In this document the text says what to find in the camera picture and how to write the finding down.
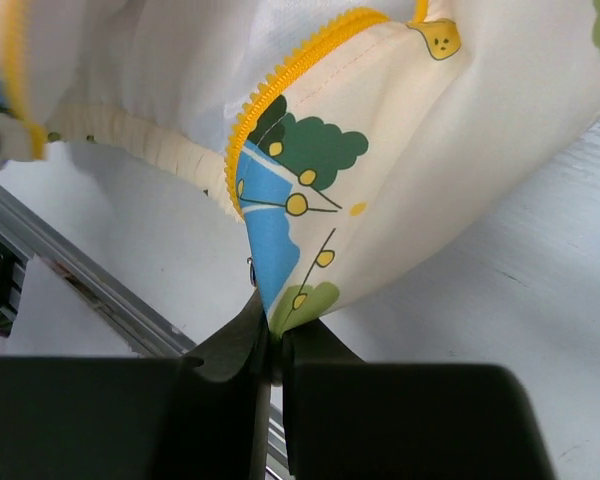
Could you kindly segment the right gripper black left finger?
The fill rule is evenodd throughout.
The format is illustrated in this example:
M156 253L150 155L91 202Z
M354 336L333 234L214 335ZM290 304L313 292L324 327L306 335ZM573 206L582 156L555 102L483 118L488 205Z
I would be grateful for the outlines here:
M260 479L258 296L176 358L0 357L0 479Z

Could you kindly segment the yellow patterned child jacket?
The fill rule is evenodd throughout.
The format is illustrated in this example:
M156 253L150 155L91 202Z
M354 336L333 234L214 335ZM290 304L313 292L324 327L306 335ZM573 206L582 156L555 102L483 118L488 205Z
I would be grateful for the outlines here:
M116 147L244 221L273 335L600 118L600 1L0 1L0 168Z

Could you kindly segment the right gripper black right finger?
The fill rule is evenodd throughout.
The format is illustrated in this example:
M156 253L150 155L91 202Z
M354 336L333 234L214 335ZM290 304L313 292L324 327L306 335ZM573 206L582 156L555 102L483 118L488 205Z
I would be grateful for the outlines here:
M298 479L551 479L527 393L489 364L367 363L322 322L282 337Z

